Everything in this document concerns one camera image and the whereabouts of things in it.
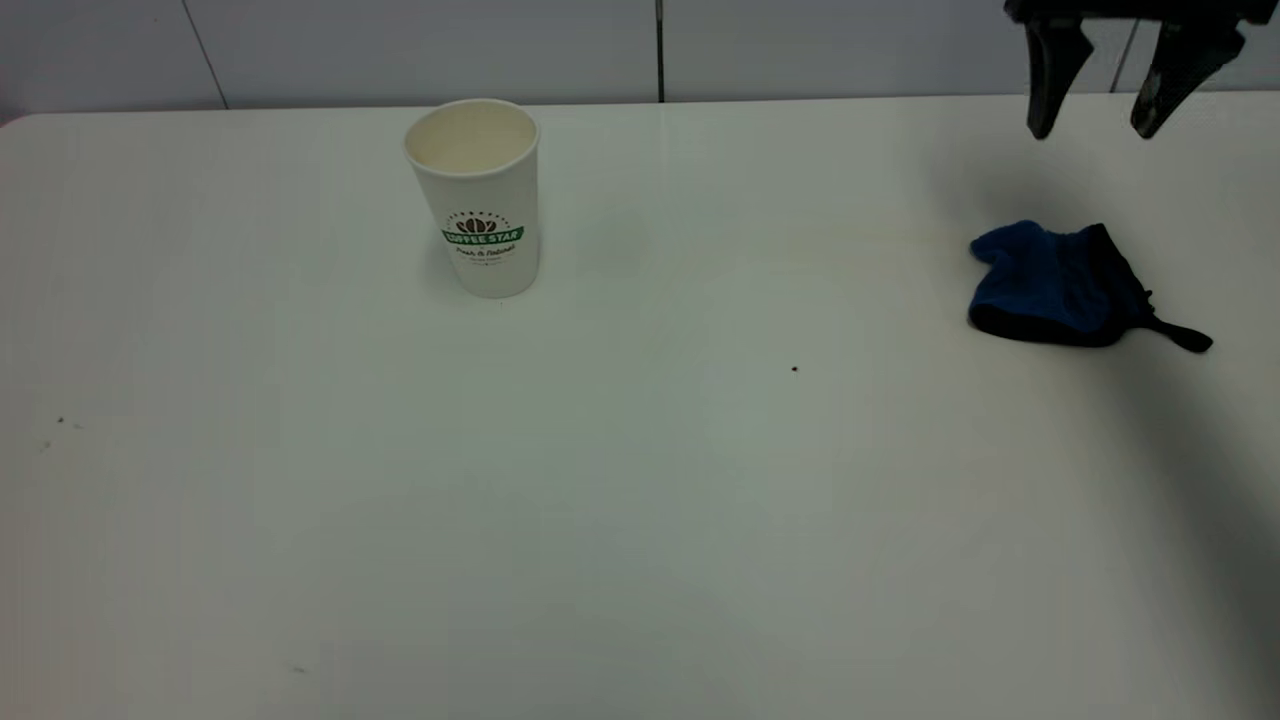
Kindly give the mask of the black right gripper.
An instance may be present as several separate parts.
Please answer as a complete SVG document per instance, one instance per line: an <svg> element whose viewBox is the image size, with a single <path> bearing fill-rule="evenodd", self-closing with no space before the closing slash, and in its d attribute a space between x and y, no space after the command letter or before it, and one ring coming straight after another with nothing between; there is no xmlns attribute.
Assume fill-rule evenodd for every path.
<svg viewBox="0 0 1280 720"><path fill-rule="evenodd" d="M1006 1L1009 18L1025 26L1030 64L1027 126L1048 138L1093 44L1083 20L1158 22L1155 55L1132 109L1132 127L1153 138L1175 110L1245 45L1242 22L1267 24L1276 1Z"/></svg>

